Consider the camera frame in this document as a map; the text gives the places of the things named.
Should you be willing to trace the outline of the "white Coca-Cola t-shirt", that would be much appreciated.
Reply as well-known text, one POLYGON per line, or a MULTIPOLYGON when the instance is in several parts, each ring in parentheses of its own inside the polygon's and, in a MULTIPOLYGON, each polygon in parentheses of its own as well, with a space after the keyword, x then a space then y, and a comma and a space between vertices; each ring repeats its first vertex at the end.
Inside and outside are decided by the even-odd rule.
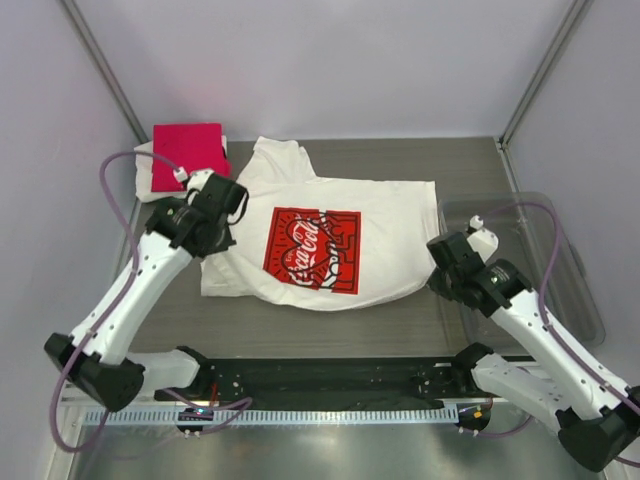
POLYGON ((235 245, 201 263, 206 297, 350 310, 413 294, 435 268, 432 181, 320 177, 297 142, 265 137, 237 181, 247 209, 231 228, 235 245))

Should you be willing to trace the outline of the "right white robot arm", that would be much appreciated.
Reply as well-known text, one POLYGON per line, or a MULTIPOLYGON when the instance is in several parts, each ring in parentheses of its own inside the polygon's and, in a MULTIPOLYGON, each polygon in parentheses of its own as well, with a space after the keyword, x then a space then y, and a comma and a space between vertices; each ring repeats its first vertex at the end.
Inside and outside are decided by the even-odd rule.
POLYGON ((557 434, 581 466, 601 472, 639 437, 639 390, 605 368, 551 314, 542 296, 511 262, 490 258, 495 234, 447 232, 428 242, 436 268, 430 289, 509 333, 544 370, 539 377, 475 342, 450 372, 462 395, 502 397, 557 434))

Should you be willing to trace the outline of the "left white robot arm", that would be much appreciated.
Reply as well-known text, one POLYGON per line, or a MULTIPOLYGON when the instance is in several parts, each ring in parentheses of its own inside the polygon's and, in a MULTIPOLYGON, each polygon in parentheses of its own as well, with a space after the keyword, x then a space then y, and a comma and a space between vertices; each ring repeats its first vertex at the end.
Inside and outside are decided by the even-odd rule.
POLYGON ((213 385, 211 362, 192 348, 135 354, 129 347, 163 292, 193 260, 234 245, 231 216, 242 218, 249 194, 235 181, 194 175, 183 199, 158 201, 133 257, 93 311, 68 335, 52 334, 44 350, 75 385, 110 412, 140 395, 174 390, 193 400, 213 385))

